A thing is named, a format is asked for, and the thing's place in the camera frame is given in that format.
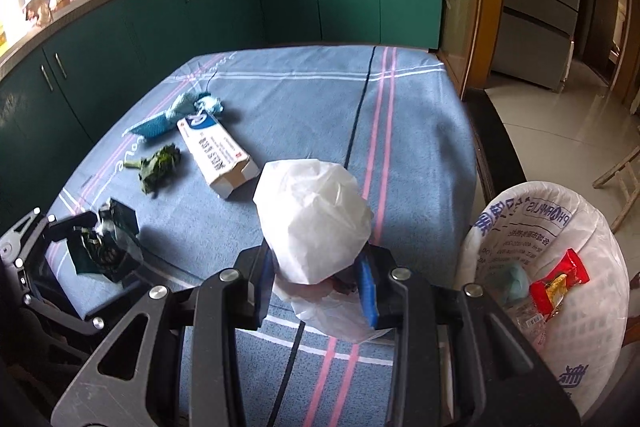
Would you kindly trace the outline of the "dark green wrapper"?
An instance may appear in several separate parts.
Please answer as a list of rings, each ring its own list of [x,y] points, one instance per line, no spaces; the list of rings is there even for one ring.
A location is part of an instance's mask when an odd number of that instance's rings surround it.
[[[78,275],[120,283],[144,261],[136,212],[110,198],[98,213],[90,212],[89,217],[92,227],[76,225],[66,236],[75,271]]]

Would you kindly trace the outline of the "white plastic bag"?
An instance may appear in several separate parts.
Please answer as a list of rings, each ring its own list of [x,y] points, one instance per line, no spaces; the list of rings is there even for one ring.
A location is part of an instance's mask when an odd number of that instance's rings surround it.
[[[276,257],[273,292],[296,317],[348,343],[381,337],[364,317],[355,262],[372,233],[373,212],[342,165],[314,158],[269,161],[254,204]]]

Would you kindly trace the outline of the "white toothpaste box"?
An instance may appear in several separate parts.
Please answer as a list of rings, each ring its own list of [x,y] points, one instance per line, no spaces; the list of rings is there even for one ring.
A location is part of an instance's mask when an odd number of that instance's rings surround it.
[[[259,174],[256,162],[234,141],[224,126],[206,112],[178,121],[184,144],[206,184],[222,199]]]

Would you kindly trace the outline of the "light blue knotted cloth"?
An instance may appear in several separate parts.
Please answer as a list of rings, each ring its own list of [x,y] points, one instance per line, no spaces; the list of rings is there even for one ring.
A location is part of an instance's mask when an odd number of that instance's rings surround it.
[[[174,129],[178,121],[186,116],[206,113],[217,117],[224,111],[220,98],[215,98],[207,91],[189,91],[180,94],[168,109],[139,121],[129,127],[126,133],[142,136],[145,140],[152,140]]]

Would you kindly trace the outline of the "green kitchen base cabinets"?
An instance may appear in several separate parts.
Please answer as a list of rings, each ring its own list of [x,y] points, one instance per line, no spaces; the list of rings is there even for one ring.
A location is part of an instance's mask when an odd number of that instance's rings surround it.
[[[89,0],[1,59],[1,222],[47,208],[113,124],[199,55],[305,43],[434,50],[444,0]]]

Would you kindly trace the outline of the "white lined trash bin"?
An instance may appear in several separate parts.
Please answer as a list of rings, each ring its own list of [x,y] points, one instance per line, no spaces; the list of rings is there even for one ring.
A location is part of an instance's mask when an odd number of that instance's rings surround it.
[[[585,414],[620,356],[626,262],[608,221],[582,195],[532,181],[496,196],[465,237],[454,285],[483,286]]]

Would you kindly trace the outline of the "blue striped tablecloth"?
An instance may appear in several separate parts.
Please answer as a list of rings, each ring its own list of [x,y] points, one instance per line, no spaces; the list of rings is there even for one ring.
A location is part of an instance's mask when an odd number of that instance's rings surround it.
[[[128,134],[184,92],[224,103],[222,122],[257,164],[317,158],[356,176],[375,215],[373,239],[397,263],[448,286],[475,191],[471,131],[444,65],[423,51],[306,46],[195,57],[140,100],[62,187],[58,217],[107,199],[131,207],[149,254],[140,277],[172,289],[203,282],[262,239],[247,183],[218,197],[184,156],[177,178],[143,194],[129,158],[155,146]],[[381,426],[394,348],[355,346],[300,325],[273,300],[262,327],[236,335],[242,396],[252,426]]]

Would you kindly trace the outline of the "clear plastic bottle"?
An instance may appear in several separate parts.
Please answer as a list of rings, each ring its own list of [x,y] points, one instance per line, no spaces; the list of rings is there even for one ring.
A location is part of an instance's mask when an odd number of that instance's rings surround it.
[[[492,279],[492,297],[536,351],[544,349],[547,319],[529,292],[529,278],[518,262],[510,262]]]

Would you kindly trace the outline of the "red snack wrapper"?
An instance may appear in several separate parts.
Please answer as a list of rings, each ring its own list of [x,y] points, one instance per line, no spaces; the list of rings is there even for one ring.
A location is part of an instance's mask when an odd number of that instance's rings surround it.
[[[529,285],[529,296],[544,321],[558,312],[568,292],[590,281],[589,273],[573,248],[568,248],[555,267],[542,279]]]

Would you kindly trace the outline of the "wooden stool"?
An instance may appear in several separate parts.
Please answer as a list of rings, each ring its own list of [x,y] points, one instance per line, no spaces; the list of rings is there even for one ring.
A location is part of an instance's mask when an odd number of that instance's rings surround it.
[[[614,180],[624,196],[624,205],[610,225],[611,231],[616,233],[623,224],[634,204],[639,200],[639,154],[640,146],[633,148],[621,161],[592,182],[593,188],[602,188]]]

